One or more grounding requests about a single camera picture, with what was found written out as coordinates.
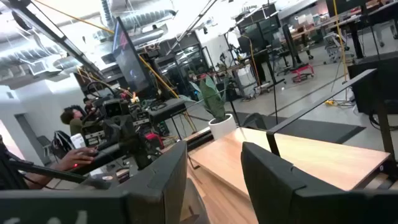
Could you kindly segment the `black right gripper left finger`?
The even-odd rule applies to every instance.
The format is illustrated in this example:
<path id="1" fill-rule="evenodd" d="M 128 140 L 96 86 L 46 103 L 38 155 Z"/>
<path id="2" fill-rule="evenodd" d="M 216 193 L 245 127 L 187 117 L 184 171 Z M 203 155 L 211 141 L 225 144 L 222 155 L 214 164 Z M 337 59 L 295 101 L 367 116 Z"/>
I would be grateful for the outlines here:
<path id="1" fill-rule="evenodd" d="M 178 224 L 187 143 L 106 190 L 2 190 L 0 224 Z"/>

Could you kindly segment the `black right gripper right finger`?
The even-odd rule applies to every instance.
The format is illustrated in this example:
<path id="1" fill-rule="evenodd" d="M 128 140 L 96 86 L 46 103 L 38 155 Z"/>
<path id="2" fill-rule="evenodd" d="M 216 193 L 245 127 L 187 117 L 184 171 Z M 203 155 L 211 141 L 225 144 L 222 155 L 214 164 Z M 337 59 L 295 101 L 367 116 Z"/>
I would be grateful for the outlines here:
<path id="1" fill-rule="evenodd" d="M 252 142 L 241 164 L 259 224 L 398 224 L 398 190 L 344 191 Z"/>

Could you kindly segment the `person's forearm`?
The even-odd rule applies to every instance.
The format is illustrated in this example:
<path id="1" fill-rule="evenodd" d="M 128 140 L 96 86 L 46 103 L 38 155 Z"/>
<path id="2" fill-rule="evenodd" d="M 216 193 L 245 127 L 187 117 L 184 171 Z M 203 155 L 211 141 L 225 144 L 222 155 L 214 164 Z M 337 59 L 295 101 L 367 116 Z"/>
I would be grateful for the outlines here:
<path id="1" fill-rule="evenodd" d="M 62 164 L 53 164 L 50 166 L 51 169 L 55 169 L 58 171 L 68 171 L 73 168 L 74 165 L 66 165 Z M 52 180 L 52 177 L 47 177 L 44 175 L 26 173 L 24 177 L 24 181 L 30 189 L 42 189 L 47 186 L 47 184 Z"/>

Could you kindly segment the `black floor mat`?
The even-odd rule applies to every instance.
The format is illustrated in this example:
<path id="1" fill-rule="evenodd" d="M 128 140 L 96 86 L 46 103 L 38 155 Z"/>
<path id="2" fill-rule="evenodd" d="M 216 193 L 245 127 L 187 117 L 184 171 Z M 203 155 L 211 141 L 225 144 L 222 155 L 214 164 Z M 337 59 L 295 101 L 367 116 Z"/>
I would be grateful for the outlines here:
<path id="1" fill-rule="evenodd" d="M 234 119 L 236 121 L 239 120 L 239 122 L 243 124 L 246 116 L 248 115 L 249 113 L 237 112 L 238 117 L 234 115 Z M 266 116 L 263 114 L 261 116 L 267 128 L 272 128 L 276 125 L 275 116 Z M 300 138 L 343 144 L 364 129 L 366 128 L 350 124 L 298 119 L 278 133 Z"/>

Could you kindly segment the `person's hand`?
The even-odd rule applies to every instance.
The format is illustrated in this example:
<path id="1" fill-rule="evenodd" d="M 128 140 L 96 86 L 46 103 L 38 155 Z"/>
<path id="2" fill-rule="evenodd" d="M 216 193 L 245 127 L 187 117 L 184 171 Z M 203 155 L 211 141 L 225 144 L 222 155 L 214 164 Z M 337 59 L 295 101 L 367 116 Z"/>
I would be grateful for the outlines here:
<path id="1" fill-rule="evenodd" d="M 72 149 L 69 151 L 58 164 L 55 165 L 55 170 L 67 171 L 76 166 L 85 166 L 94 161 L 94 157 L 98 151 L 92 147 L 81 147 L 79 149 Z"/>

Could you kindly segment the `green plant in white pot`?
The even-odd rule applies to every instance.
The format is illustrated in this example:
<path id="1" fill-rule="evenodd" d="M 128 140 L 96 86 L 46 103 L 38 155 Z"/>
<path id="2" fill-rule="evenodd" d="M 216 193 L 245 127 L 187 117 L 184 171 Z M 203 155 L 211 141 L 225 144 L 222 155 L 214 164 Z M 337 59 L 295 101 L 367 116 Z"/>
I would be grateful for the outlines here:
<path id="1" fill-rule="evenodd" d="M 227 91 L 231 89 L 228 79 L 224 79 L 222 90 L 217 88 L 215 81 L 209 75 L 200 80 L 198 85 L 194 82 L 190 84 L 197 92 L 198 102 L 213 117 L 208 122 L 213 138 L 221 139 L 234 131 L 237 128 L 234 116 L 227 113 L 224 107 L 227 102 Z"/>

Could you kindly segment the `black top work table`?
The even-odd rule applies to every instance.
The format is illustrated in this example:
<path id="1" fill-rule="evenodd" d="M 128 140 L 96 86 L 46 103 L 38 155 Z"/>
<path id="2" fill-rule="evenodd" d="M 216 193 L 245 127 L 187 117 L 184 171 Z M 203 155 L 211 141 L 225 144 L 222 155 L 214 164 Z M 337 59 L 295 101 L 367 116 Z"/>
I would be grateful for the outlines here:
<path id="1" fill-rule="evenodd" d="M 152 124 L 158 124 L 187 110 L 185 101 L 181 98 L 170 99 L 164 103 L 165 106 L 161 106 L 155 110 L 150 107 L 147 110 Z"/>

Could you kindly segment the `person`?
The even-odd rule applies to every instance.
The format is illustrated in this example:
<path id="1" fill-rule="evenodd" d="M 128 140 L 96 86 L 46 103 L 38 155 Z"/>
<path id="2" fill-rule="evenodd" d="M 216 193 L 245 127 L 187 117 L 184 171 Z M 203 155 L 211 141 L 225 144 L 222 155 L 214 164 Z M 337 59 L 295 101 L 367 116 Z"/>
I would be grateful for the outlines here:
<path id="1" fill-rule="evenodd" d="M 84 97 L 83 102 L 85 104 L 85 112 L 86 114 L 92 114 L 96 111 L 96 108 L 93 106 L 91 100 L 87 97 Z"/>
<path id="2" fill-rule="evenodd" d="M 81 107 L 78 105 L 71 105 L 64 109 L 60 115 L 61 122 L 68 125 L 70 128 L 70 135 L 81 134 L 82 119 L 84 118 L 81 112 Z"/>

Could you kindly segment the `red wheeled cart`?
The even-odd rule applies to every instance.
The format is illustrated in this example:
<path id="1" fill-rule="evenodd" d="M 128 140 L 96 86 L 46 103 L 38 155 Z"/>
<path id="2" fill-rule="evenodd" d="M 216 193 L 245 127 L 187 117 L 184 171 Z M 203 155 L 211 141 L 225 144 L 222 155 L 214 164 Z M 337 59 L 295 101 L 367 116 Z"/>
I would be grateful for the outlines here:
<path id="1" fill-rule="evenodd" d="M 303 80 L 306 80 L 308 77 L 314 77 L 315 72 L 313 67 L 310 64 L 304 64 L 299 66 L 298 68 L 294 68 L 292 70 L 292 73 L 295 74 L 294 77 L 292 77 L 292 81 L 294 83 L 299 83 Z"/>

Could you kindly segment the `large dark monitor screen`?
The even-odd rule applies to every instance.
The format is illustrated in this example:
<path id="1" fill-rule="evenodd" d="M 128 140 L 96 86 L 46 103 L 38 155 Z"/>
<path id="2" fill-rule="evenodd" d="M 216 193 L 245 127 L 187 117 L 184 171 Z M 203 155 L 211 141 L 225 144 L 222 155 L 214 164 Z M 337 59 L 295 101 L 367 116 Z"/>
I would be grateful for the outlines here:
<path id="1" fill-rule="evenodd" d="M 116 18 L 112 53 L 128 87 L 138 96 L 149 97 L 153 90 L 152 81 L 120 17 Z"/>

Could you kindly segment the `wooden shelf with black frame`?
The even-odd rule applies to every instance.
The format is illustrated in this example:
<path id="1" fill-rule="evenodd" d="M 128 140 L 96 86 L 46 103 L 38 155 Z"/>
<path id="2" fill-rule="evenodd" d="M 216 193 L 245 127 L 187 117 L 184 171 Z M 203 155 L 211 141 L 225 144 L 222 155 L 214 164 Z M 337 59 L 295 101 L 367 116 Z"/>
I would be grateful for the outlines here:
<path id="1" fill-rule="evenodd" d="M 373 103 L 379 118 L 384 151 L 281 134 L 284 128 L 322 105 L 326 100 L 352 85 L 368 80 L 371 81 L 370 91 L 373 94 Z M 398 180 L 398 163 L 395 160 L 385 104 L 379 91 L 377 70 L 375 68 L 366 70 L 270 130 L 237 128 L 198 149 L 191 155 L 192 161 L 244 197 L 249 196 L 240 159 L 244 141 L 258 144 L 265 150 L 291 162 L 295 167 L 342 190 L 367 186 L 378 171 L 389 176 L 389 181 L 382 185 L 388 189 Z"/>

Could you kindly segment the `black rig frame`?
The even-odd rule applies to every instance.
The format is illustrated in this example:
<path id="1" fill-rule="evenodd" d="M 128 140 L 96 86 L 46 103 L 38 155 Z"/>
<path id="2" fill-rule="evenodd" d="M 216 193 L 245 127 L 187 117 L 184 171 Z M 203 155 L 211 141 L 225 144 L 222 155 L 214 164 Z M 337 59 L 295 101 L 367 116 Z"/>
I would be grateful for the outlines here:
<path id="1" fill-rule="evenodd" d="M 31 0 L 0 0 L 0 2 L 37 28 L 50 40 L 57 43 L 99 79 L 103 79 L 103 73 L 100 69 Z"/>

